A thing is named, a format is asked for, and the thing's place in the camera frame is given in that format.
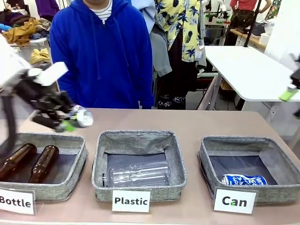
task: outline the yellow floral shirt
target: yellow floral shirt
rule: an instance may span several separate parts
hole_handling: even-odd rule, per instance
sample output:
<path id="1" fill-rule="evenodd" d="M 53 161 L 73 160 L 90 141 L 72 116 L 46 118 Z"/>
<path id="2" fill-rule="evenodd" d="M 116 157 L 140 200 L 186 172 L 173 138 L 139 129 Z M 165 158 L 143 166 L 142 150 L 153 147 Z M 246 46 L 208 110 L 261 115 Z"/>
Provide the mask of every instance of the yellow floral shirt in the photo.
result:
<path id="1" fill-rule="evenodd" d="M 168 50 L 183 25 L 182 60 L 194 62 L 200 37 L 200 0 L 155 0 L 155 4 L 157 19 L 167 34 Z"/>

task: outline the red shirt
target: red shirt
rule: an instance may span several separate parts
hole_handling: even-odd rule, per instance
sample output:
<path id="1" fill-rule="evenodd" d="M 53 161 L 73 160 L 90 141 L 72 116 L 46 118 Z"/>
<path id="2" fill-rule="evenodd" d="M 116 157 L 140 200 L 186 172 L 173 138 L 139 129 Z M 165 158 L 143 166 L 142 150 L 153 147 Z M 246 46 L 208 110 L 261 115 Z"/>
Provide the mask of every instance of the red shirt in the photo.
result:
<path id="1" fill-rule="evenodd" d="M 231 0 L 230 6 L 234 7 L 238 4 L 238 9 L 244 9 L 244 10 L 253 10 L 257 0 Z"/>

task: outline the brown glass bottle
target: brown glass bottle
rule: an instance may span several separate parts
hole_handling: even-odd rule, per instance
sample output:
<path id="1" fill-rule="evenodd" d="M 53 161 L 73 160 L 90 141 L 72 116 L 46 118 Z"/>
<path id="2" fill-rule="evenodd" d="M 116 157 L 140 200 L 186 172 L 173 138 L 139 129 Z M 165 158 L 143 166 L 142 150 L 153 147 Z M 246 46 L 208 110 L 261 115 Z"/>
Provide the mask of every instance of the brown glass bottle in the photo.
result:
<path id="1" fill-rule="evenodd" d="M 0 181 L 5 181 L 9 176 L 27 165 L 37 154 L 37 148 L 31 143 L 24 144 L 10 157 L 8 157 L 0 168 Z"/>
<path id="2" fill-rule="evenodd" d="M 31 177 L 28 183 L 42 183 L 58 159 L 59 153 L 60 151 L 56 146 L 46 146 L 31 170 Z"/>

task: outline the gray fabric bin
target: gray fabric bin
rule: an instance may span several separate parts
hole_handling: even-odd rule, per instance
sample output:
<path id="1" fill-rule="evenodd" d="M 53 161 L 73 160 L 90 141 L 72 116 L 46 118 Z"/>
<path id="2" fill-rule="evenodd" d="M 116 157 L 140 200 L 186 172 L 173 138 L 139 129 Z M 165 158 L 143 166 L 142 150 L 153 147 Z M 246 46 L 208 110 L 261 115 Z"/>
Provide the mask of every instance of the gray fabric bin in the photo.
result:
<path id="1" fill-rule="evenodd" d="M 170 167 L 169 186 L 152 187 L 104 187 L 102 176 L 107 173 L 107 154 L 149 155 L 164 153 Z M 105 131 L 98 138 L 95 154 L 92 184 L 96 198 L 111 202 L 113 190 L 151 191 L 151 201 L 175 201 L 187 182 L 177 137 L 170 131 Z"/>
<path id="2" fill-rule="evenodd" d="M 79 136 L 64 136 L 59 134 L 19 133 L 15 148 L 0 158 L 0 165 L 24 143 L 32 143 L 37 147 L 37 155 L 30 163 L 8 182 L 0 182 L 0 188 L 15 188 L 19 190 L 34 190 L 38 202 L 58 202 L 70 197 L 84 169 L 87 150 L 85 139 Z M 60 150 L 60 156 L 43 184 L 27 183 L 31 169 L 39 155 L 47 145 L 55 145 Z M 4 152 L 6 141 L 0 146 Z"/>
<path id="3" fill-rule="evenodd" d="M 214 195 L 216 187 L 223 187 L 258 191 L 257 203 L 290 203 L 298 198 L 300 171 L 271 139 L 206 136 L 199 156 Z M 226 173 L 263 175 L 268 185 L 225 185 L 221 177 Z"/>

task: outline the blue can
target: blue can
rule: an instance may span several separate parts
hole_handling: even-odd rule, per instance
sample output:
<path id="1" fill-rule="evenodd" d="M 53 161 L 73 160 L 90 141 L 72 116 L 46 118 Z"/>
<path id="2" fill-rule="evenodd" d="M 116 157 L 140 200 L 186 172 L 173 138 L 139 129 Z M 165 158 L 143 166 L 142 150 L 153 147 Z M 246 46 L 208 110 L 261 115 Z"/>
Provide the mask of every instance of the blue can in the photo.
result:
<path id="1" fill-rule="evenodd" d="M 263 176 L 245 176 L 240 174 L 225 174 L 222 183 L 226 185 L 267 185 Z"/>

